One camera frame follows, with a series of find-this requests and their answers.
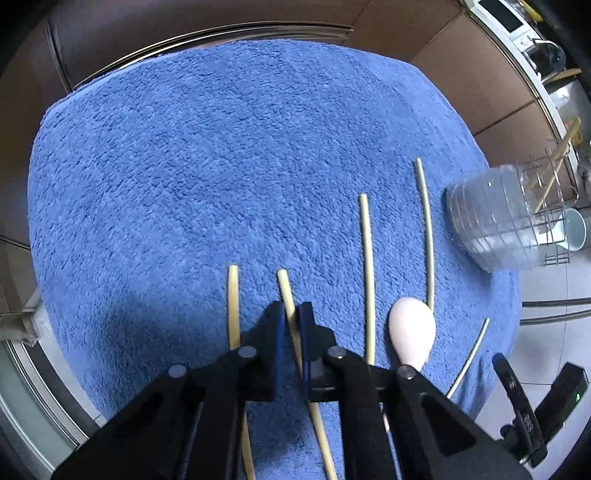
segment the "brown cabinet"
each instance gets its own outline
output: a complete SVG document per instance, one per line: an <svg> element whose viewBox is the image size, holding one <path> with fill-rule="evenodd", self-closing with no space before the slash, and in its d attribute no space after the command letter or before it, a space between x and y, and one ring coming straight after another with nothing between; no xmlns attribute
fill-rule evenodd
<svg viewBox="0 0 591 480"><path fill-rule="evenodd" d="M466 14L411 61L477 134L535 99L496 44Z"/></svg>
<svg viewBox="0 0 591 480"><path fill-rule="evenodd" d="M28 244L27 176L46 109L66 94L45 23L37 25L0 77L0 235Z"/></svg>
<svg viewBox="0 0 591 480"><path fill-rule="evenodd" d="M0 313L18 313L37 288L31 252L0 242Z"/></svg>
<svg viewBox="0 0 591 480"><path fill-rule="evenodd" d="M554 134L538 102L513 113L475 138L491 167L523 163L531 157L541 158L556 145ZM558 180L563 197L571 199L574 191L570 187L566 168L564 164L561 166Z"/></svg>
<svg viewBox="0 0 591 480"><path fill-rule="evenodd" d="M454 0L372 0L343 45L410 61L461 11Z"/></svg>
<svg viewBox="0 0 591 480"><path fill-rule="evenodd" d="M60 58L75 85L140 48L181 34L246 22L352 25L369 0L68 1L51 14Z"/></svg>

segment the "wooden stick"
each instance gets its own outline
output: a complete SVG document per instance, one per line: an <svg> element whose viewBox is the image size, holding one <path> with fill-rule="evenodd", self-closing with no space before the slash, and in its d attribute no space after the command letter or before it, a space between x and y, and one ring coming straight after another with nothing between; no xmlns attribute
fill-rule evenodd
<svg viewBox="0 0 591 480"><path fill-rule="evenodd" d="M359 195L359 216L363 241L363 273L365 275L365 361L375 365L375 273L371 240L368 196Z"/></svg>
<svg viewBox="0 0 591 480"><path fill-rule="evenodd" d="M552 188L552 185L554 184L554 181L556 179L556 175L558 175L558 171L560 170L560 167L562 166L562 163L564 162L564 157L566 156L566 152L569 148L569 142L572 140L572 138L574 137L577 130L579 130L580 126L581 126L581 119L578 116L576 116L573 119L573 123L571 124L568 131L566 132L566 135L564 136L564 138L559 142L558 145L556 145L556 148L554 150L552 150L552 153L550 154L550 157L549 157L550 165L548 165L544 169L544 171L540 175L540 177L543 179L551 170L554 170L554 172L556 172L556 173L553 172L552 178L550 179L550 181L548 182L548 185L546 185L546 188L544 189L544 193L542 194L541 200L538 202L538 205L536 205L536 207L534 209L534 213L538 213L540 211L540 208L544 204L546 197L548 196L550 189ZM532 189L537 182L538 182L538 177L531 179L530 182L526 185L526 189L528 189L528 190Z"/></svg>
<svg viewBox="0 0 591 480"><path fill-rule="evenodd" d="M287 275L287 270L281 269L277 272L277 281L279 282L279 290L281 292L281 299L285 306L285 314L287 316L287 323L290 329L291 341L293 342L295 349L295 357L297 364L300 369L301 375L301 339L300 332L297 329L296 321L296 305L294 303L293 295L291 294L290 280ZM320 408L317 403L308 402L310 409L310 416L312 418L312 424L314 425L314 431L316 432L316 438L320 446L320 453L324 461L324 469L326 470L326 476L329 480L337 480L335 463L333 462L332 455L330 453L330 446L326 432L324 431L324 423L322 422L322 415L320 414Z"/></svg>
<svg viewBox="0 0 591 480"><path fill-rule="evenodd" d="M228 268L228 340L230 350L240 347L240 316L238 296L238 266L230 265ZM242 418L242 460L247 480L256 480L255 464L252 460L251 439L248 434L248 422L246 413Z"/></svg>
<svg viewBox="0 0 591 480"><path fill-rule="evenodd" d="M478 351L478 348L480 347L480 344L482 343L482 339L484 338L484 334L486 333L486 329L488 328L488 323L490 321L491 321L491 319L484 320L484 323L482 324L482 328L480 329L480 333L478 334L478 337L476 338L476 342L474 342L474 345L472 346L472 350L470 350L470 354L468 355L466 362L462 366L462 369L460 370L460 373L458 373L454 383L447 391L447 394L446 394L447 398L451 398L452 395L455 393L456 389L460 386L460 383L462 383L462 380L464 379L464 375L466 375L468 368L470 368L470 365L471 365L472 361L474 360L474 357L476 356L476 352Z"/></svg>
<svg viewBox="0 0 591 480"><path fill-rule="evenodd" d="M581 73L583 73L583 71L581 69L568 69L568 70L563 70L560 73L556 73L554 75L552 75L549 79L546 79L546 81L544 82L544 86L549 86L550 83L553 82L558 82L559 80L563 80L563 79L567 79L567 78L571 78L574 77L575 75L581 75Z"/></svg>
<svg viewBox="0 0 591 480"><path fill-rule="evenodd" d="M417 170L418 185L421 189L421 200L423 201L423 216L425 218L425 240L427 243L427 306L435 309L435 253L433 251L433 226L431 224L431 207L429 206L429 195L427 182L423 172L423 162L420 158L414 161Z"/></svg>

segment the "black clamp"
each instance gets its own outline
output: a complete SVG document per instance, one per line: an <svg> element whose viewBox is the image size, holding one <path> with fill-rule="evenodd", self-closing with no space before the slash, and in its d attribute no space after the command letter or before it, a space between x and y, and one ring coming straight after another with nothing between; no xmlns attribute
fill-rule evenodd
<svg viewBox="0 0 591 480"><path fill-rule="evenodd" d="M548 442L587 391L589 380L585 370L566 363L534 411L507 359L498 353L492 363L515 411L512 424L501 429L502 444L521 463L536 467L548 455Z"/></svg>
<svg viewBox="0 0 591 480"><path fill-rule="evenodd" d="M248 344L205 367L171 366L52 479L236 478L244 405L275 400L284 328L283 304L276 301L244 335Z"/></svg>
<svg viewBox="0 0 591 480"><path fill-rule="evenodd" d="M409 365L368 365L316 325L311 303L297 309L304 391L312 402L338 401L347 480L395 480L384 410L405 479L528 479L529 473L461 409Z"/></svg>

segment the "blue towel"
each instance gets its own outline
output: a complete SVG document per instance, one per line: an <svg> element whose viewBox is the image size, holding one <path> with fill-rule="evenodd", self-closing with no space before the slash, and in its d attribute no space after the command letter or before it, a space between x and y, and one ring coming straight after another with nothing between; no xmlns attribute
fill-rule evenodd
<svg viewBox="0 0 591 480"><path fill-rule="evenodd" d="M485 317L491 325L454 401L475 416L519 320L518 276L488 274L453 240L446 186L486 168L460 116L413 66L347 48L250 41L136 64L46 114L34 144L35 270L64 356L112 417L172 363L228 349L226 276L240 266L241 327L297 302L364 346L358 195L370 201L376 362L390 367L388 310L426 297L423 159L433 215L437 337L424 374L446 391ZM324 478L293 361L275 404L249 404L259 479ZM322 405L342 474L336 405Z"/></svg>

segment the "screw head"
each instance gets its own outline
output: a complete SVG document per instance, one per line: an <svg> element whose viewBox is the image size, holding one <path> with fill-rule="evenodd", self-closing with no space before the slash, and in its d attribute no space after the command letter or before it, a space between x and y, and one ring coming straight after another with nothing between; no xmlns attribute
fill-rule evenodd
<svg viewBox="0 0 591 480"><path fill-rule="evenodd" d="M255 358L257 355L256 348L250 345L241 346L238 349L238 355L242 358Z"/></svg>
<svg viewBox="0 0 591 480"><path fill-rule="evenodd" d="M410 365L402 365L398 367L397 373L405 380L412 380L417 374L417 371Z"/></svg>
<svg viewBox="0 0 591 480"><path fill-rule="evenodd" d="M168 369L168 375L172 378L181 378L187 374L187 367L183 364L174 364Z"/></svg>
<svg viewBox="0 0 591 480"><path fill-rule="evenodd" d="M507 434L511 431L512 427L513 427L513 425L503 425L501 427L501 436L503 438L505 438L507 436Z"/></svg>
<svg viewBox="0 0 591 480"><path fill-rule="evenodd" d="M342 359L345 355L347 355L347 350L339 345L333 345L328 350L329 356L332 358L336 358L337 360Z"/></svg>

